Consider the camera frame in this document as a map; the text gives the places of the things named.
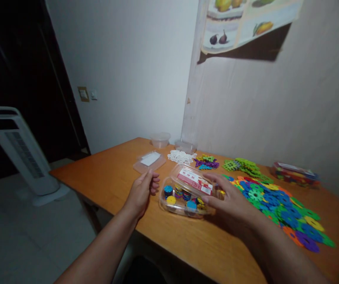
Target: table leg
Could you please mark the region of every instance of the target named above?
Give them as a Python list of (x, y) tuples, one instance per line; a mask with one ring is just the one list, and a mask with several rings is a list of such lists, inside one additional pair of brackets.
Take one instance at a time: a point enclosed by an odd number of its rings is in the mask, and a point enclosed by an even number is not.
[(88, 220), (92, 225), (93, 230), (95, 231), (96, 235), (98, 235), (101, 232), (102, 226), (99, 219), (97, 218), (93, 206), (89, 205), (80, 195), (78, 195), (78, 198), (88, 217)]

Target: fruit poster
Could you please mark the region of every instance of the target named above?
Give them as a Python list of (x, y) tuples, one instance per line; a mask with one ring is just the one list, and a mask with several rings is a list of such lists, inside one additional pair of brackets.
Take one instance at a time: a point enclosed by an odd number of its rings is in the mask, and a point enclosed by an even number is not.
[(209, 0), (201, 51), (238, 48), (298, 18), (303, 0)]

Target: wall socket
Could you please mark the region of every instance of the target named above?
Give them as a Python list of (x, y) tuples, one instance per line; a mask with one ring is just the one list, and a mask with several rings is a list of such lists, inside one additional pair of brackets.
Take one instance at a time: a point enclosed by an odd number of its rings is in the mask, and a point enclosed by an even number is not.
[(80, 99), (84, 102), (89, 102), (87, 87), (78, 87)]

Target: tile floor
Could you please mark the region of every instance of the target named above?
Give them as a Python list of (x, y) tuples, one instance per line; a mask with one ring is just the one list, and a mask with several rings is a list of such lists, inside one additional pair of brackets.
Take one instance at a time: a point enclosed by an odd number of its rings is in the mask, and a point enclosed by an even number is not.
[[(63, 159), (51, 167), (72, 162)], [(95, 238), (74, 192), (42, 207), (32, 206), (30, 197), (19, 174), (0, 179), (0, 283), (53, 283)], [(111, 218), (102, 209), (97, 214), (103, 225)], [(169, 284), (212, 283), (176, 257), (152, 246), (138, 232), (130, 239), (114, 283), (122, 282), (136, 255), (145, 255), (156, 263)]]

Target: white tower fan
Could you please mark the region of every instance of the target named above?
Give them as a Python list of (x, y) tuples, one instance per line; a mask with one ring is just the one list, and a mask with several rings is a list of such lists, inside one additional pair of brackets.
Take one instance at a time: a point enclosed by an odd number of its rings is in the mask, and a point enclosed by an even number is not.
[(0, 145), (35, 194), (34, 206), (45, 205), (70, 191), (49, 175), (46, 157), (17, 108), (0, 106)]

